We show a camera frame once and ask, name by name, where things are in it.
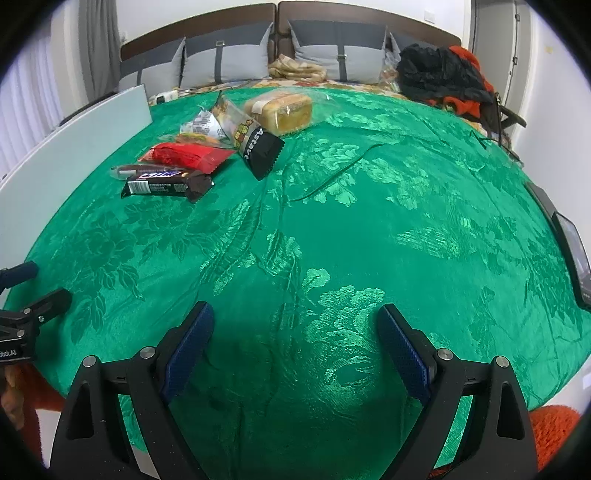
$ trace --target red snack package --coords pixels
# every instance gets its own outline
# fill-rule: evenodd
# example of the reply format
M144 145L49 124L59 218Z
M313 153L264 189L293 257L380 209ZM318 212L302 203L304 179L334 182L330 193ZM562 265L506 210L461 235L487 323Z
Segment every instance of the red snack package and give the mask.
M139 161L190 168L209 175L234 152L197 144L160 143L150 148Z

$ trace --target white curtain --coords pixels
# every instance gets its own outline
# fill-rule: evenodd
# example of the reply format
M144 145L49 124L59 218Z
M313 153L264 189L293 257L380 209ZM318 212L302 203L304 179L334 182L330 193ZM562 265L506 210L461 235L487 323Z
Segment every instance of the white curtain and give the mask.
M0 181L62 118L46 25L22 49L0 84Z

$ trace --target gray pillow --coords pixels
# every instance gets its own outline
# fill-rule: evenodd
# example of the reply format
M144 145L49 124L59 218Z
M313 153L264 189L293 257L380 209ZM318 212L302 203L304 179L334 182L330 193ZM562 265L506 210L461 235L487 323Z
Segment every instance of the gray pillow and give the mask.
M179 86L184 38L173 40L121 62L119 91L141 85L151 97Z
M291 20L295 59L326 69L330 80L378 83L385 57L386 26Z
M188 38L181 88L269 76L267 44L272 26L260 22Z
M398 49L400 51L403 51L406 47L408 47L409 45L414 45L415 43L419 47L422 47L422 48L426 48L426 47L437 48L432 43L429 43L429 42L426 42L423 40L419 40L417 38L414 38L411 35L406 35L406 33L394 33L391 35L392 35L392 41L396 42Z

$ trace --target green bedspread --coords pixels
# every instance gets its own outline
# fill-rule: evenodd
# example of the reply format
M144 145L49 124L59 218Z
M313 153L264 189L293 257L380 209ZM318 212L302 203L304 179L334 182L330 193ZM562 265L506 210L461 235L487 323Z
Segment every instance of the green bedspread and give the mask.
M39 277L9 298L73 292L37 343L39 370L63 394L86 355L132 356L197 299L211 303L212 340L171 409L215 480L380 477L420 411L380 351L384 303L461 358L508 357L529 408L591 350L591 316L575 304L526 177L497 146L484 149L434 108L328 93L342 110L287 137L265 180L234 155L195 205L122 200L109 177L216 94L154 107L153 124L47 225L29 255ZM453 457L468 404L440 463ZM128 399L123 410L141 444Z

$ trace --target headboard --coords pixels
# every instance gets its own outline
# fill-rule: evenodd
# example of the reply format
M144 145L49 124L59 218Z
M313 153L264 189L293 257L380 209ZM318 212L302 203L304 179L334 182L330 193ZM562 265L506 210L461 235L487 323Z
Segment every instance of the headboard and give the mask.
M274 22L276 12L277 6L275 4L244 5L242 7L225 8L179 20L122 45L121 60L127 60L139 53L176 40L177 38L191 38L223 28L238 27L239 25L263 22L265 20ZM273 34L269 36L268 55L269 61L275 59L275 40Z
M291 58L294 57L294 49L291 43L289 20L373 23L386 25L388 31L392 33L410 35L437 47L462 44L458 37L437 27L382 10L332 2L287 1L279 3L275 30L277 32L277 54L283 53Z

